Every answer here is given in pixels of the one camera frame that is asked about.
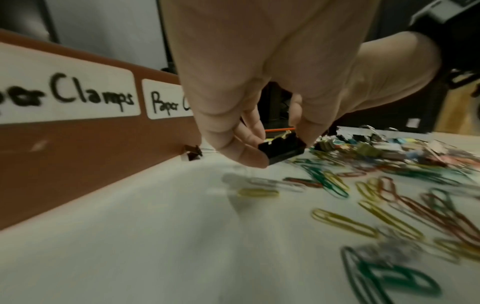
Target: label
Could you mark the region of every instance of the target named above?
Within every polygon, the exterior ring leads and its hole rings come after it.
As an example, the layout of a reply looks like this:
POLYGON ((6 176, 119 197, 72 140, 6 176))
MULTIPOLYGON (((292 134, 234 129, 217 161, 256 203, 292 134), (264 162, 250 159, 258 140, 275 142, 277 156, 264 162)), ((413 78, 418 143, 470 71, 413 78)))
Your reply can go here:
POLYGON ((139 114, 131 71, 0 43, 0 124, 139 114))
POLYGON ((146 114, 150 119, 193 116, 182 86, 150 79, 141 81, 146 114))
POLYGON ((420 124, 420 118, 409 118, 406 126, 408 128, 418 128, 420 124))

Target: brown wooden board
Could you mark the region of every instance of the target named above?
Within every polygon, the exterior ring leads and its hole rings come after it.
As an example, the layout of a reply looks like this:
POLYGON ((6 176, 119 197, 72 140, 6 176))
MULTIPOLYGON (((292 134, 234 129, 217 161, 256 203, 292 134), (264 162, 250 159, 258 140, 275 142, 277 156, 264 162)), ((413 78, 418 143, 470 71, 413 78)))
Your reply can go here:
POLYGON ((0 125, 0 229, 60 206, 198 145, 193 117, 151 120, 142 79, 173 74, 0 30, 0 42, 132 71, 139 116, 0 125), (39 151, 30 152, 39 145, 39 151))

